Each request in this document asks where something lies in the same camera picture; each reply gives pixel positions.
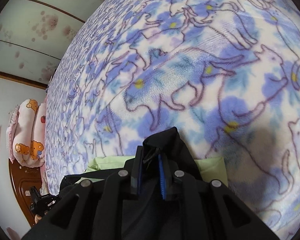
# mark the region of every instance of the pink pillow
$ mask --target pink pillow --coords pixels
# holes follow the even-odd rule
[[[13,112],[11,114],[9,126],[6,129],[6,148],[8,150],[9,159],[10,159],[11,163],[13,163],[13,160],[14,160],[13,139],[14,139],[15,130],[16,130],[16,127],[18,124],[19,108],[20,108],[20,106],[16,106],[15,109],[13,110]]]
[[[13,139],[13,155],[21,166],[35,168],[41,166],[36,156],[31,152],[31,137],[35,115],[37,113],[37,101],[27,99],[19,109],[19,119]]]
[[[31,156],[33,160],[37,160],[40,163],[37,166],[42,166],[45,162],[45,114],[46,103],[42,103],[37,109],[31,137]]]

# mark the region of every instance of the light green sheet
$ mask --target light green sheet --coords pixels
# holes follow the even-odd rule
[[[125,162],[133,158],[134,156],[96,157],[89,162],[88,168],[85,170],[84,173],[91,171],[123,168]],[[226,166],[222,157],[194,161],[197,164],[201,177],[205,182],[210,182],[213,179],[218,179],[228,187]],[[100,181],[101,179],[90,180],[92,182],[96,182]]]

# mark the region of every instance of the wall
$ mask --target wall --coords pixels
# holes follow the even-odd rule
[[[0,78],[0,226],[7,233],[9,227],[21,238],[30,226],[14,196],[8,168],[5,131],[9,113],[24,100],[33,98],[42,103],[45,91]]]
[[[48,83],[104,0],[10,0],[0,13],[0,71]]]

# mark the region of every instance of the wallpaper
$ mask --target wallpaper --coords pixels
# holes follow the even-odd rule
[[[48,83],[104,0],[10,0],[0,13],[0,71]]]

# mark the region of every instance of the metal bolt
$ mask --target metal bolt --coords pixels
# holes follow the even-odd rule
[[[211,184],[212,184],[212,186],[214,186],[214,187],[221,187],[221,185],[222,185],[221,181],[220,181],[220,180],[217,180],[217,179],[213,180],[213,181],[211,182]]]
[[[120,176],[120,177],[125,177],[125,176],[127,176],[129,173],[128,173],[128,171],[126,171],[126,170],[121,170],[121,171],[119,171],[118,172],[118,175]]]
[[[183,177],[185,175],[185,173],[183,171],[175,171],[174,174],[178,178]]]
[[[90,184],[91,184],[91,181],[88,180],[88,179],[84,179],[83,181],[81,181],[80,184],[81,184],[82,187],[89,187]]]

